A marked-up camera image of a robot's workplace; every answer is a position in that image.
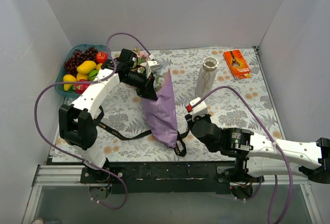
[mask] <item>white vase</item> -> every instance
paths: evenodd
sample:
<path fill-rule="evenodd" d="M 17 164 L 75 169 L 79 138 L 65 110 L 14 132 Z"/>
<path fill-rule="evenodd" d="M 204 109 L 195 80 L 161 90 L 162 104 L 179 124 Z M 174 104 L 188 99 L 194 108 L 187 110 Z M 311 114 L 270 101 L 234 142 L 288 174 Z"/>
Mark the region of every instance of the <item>white vase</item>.
<path fill-rule="evenodd" d="M 217 67 L 217 59 L 214 57 L 204 58 L 196 85 L 196 93 L 200 98 L 212 90 L 217 75 Z"/>

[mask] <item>red apple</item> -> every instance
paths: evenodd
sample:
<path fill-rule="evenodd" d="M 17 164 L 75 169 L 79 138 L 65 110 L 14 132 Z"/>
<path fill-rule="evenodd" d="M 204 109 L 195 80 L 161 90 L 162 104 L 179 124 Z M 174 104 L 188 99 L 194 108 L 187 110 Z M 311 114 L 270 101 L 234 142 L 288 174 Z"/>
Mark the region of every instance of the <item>red apple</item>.
<path fill-rule="evenodd" d="M 108 55 L 105 52 L 100 52 L 95 55 L 95 60 L 97 63 L 104 63 L 107 61 Z"/>

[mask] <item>white backdrop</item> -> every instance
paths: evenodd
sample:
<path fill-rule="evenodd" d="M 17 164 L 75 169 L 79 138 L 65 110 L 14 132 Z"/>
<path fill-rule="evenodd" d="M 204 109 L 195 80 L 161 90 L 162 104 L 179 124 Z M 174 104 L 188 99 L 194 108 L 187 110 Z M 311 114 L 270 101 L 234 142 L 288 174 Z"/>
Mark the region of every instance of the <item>white backdrop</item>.
<path fill-rule="evenodd" d="M 259 45 L 282 0 L 48 0 L 72 45 L 118 31 L 149 48 Z M 113 49 L 132 48 L 127 38 Z"/>
<path fill-rule="evenodd" d="M 330 139 L 330 0 L 283 0 L 260 45 L 263 69 L 287 139 Z M 313 184 L 329 223 L 330 186 Z"/>
<path fill-rule="evenodd" d="M 0 223 L 21 223 L 38 164 L 49 152 L 34 124 L 34 103 L 55 82 L 71 45 L 47 0 L 0 0 Z M 39 121 L 52 139 L 63 98 L 41 101 Z"/>

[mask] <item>pink flower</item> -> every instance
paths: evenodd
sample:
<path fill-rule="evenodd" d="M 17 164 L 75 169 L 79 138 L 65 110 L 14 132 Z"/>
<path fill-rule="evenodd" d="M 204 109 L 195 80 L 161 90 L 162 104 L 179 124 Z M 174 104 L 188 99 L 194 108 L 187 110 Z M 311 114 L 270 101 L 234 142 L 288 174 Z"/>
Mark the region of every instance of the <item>pink flower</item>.
<path fill-rule="evenodd" d="M 138 58 L 148 58 L 148 54 L 142 51 L 138 52 Z"/>

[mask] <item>fruit basket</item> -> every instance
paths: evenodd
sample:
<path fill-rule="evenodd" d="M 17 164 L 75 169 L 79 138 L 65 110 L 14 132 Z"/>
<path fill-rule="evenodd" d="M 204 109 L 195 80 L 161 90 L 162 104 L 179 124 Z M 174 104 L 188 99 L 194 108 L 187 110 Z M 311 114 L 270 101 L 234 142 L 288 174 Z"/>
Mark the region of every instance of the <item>fruit basket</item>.
<path fill-rule="evenodd" d="M 77 45 L 75 47 L 72 48 L 72 50 L 69 52 L 65 62 L 68 62 L 68 60 L 70 58 L 73 57 L 74 53 L 81 50 L 83 52 L 87 51 L 90 47 L 95 47 L 95 49 L 98 51 L 98 52 L 101 52 L 101 51 L 107 51 L 106 49 L 106 46 L 104 45 L 88 45 L 88 44 L 82 44 L 82 45 Z M 64 64 L 65 62 L 63 63 L 62 65 L 62 68 L 57 76 L 57 79 L 56 79 L 56 82 L 61 82 L 63 81 L 63 77 L 68 74 L 68 72 L 66 71 L 66 69 L 64 68 Z M 63 95 L 64 97 L 68 97 L 68 98 L 78 98 L 80 96 L 80 94 L 77 94 L 77 93 L 71 93 L 71 92 L 66 92 L 64 91 L 64 85 L 58 85 L 58 86 L 55 86 L 55 89 L 57 91 L 57 93 L 59 93 L 60 95 Z"/>

